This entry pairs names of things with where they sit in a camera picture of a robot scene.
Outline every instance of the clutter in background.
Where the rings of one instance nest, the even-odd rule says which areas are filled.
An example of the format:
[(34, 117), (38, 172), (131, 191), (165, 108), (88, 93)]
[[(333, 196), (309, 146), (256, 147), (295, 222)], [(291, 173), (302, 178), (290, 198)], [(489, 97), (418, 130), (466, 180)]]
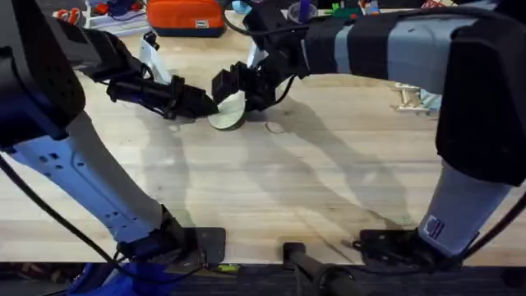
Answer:
[(146, 0), (99, 3), (86, 0), (84, 27), (108, 31), (116, 36), (144, 34), (151, 30), (146, 20)]

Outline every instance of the small toy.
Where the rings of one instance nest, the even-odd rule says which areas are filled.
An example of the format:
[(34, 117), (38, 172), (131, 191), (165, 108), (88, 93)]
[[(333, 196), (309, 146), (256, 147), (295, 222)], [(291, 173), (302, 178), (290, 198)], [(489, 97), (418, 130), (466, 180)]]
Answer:
[(360, 6), (365, 16), (377, 16), (380, 14), (377, 0), (358, 0), (358, 6)]
[(72, 25), (76, 25), (81, 18), (81, 10), (78, 8), (72, 8), (70, 11), (61, 9), (53, 13), (53, 16), (59, 20), (66, 21)]

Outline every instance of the wooden tabletop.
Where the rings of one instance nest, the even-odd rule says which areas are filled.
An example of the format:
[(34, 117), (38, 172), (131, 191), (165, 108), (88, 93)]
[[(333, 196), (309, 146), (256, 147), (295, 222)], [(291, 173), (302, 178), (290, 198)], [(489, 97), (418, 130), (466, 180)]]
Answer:
[[(123, 38), (134, 54), (139, 39)], [(158, 42), (167, 69), (207, 90), (221, 68), (246, 60), (250, 45), (231, 30), (220, 39)], [(414, 228), (441, 169), (436, 118), (396, 113), (393, 82), (341, 75), (296, 80), (282, 104), (249, 116), (234, 132), (216, 131), (205, 119), (166, 121), (133, 104), (114, 104), (104, 86), (81, 82), (86, 111), (125, 170), (184, 226), (224, 227), (226, 262), (278, 263), (282, 243), (302, 241), (324, 262), (359, 263), (359, 254), (340, 241), (352, 241), (360, 229)], [(45, 177), (14, 166), (53, 208), (113, 253), (115, 242), (99, 221)], [(525, 265), (525, 225), (522, 216), (468, 263)], [(0, 175), (0, 261), (102, 259)]]

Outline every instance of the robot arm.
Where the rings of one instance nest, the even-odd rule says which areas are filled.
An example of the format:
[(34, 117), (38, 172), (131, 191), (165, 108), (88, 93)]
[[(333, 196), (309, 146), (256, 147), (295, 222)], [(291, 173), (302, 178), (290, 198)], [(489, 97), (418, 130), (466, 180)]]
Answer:
[[(126, 257), (171, 261), (200, 253), (195, 232), (148, 197), (99, 139), (72, 65), (96, 82), (109, 81), (113, 100), (142, 104), (165, 118), (205, 116), (216, 112), (215, 103), (182, 78), (167, 86), (144, 78), (145, 65), (118, 38), (46, 19), (35, 1), (8, 1), (0, 19), (1, 151), (84, 206)], [(224, 229), (216, 230), (224, 243)], [(221, 237), (214, 238), (220, 244)]]
[[(291, 76), (348, 73), (444, 95), (436, 135), (444, 168), (428, 211), (412, 233), (363, 230), (354, 247), (366, 261), (435, 266), (459, 256), (526, 177), (526, 88), (519, 82), (526, 77), (526, 33), (509, 17), (517, 3), (470, 5), (476, 8), (324, 18), (298, 26), (270, 2), (254, 4), (244, 33), (266, 57), (253, 67), (239, 62), (214, 80), (216, 102), (242, 90), (246, 111), (276, 104), (275, 88)], [(467, 119), (472, 113), (476, 117)]]

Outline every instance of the blue object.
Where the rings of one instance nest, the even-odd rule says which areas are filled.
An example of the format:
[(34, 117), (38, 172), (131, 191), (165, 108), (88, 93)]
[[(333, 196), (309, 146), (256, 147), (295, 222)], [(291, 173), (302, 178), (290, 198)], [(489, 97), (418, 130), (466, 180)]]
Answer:
[(243, 1), (232, 2), (232, 7), (237, 14), (247, 14), (252, 9), (252, 7), (248, 6), (248, 4)]
[[(100, 267), (108, 267), (107, 270), (111, 271), (112, 268), (109, 264), (86, 264), (86, 268), (82, 276), (75, 282), (75, 284), (67, 292), (68, 296), (167, 296), (173, 290), (177, 283), (173, 284), (154, 284), (147, 283), (144, 281), (134, 280), (133, 278), (116, 274), (108, 283), (101, 282), (97, 279), (99, 276), (98, 272), (93, 272), (95, 269)], [(127, 271), (133, 274), (139, 275), (146, 279), (155, 280), (171, 280), (179, 277), (180, 275), (174, 275), (165, 273), (164, 270), (167, 266), (153, 264), (153, 263), (127, 263), (122, 266)], [(84, 291), (89, 292), (78, 293), (77, 291), (82, 286)]]
[(309, 9), (311, 6), (310, 0), (299, 1), (299, 22), (305, 24), (309, 20)]

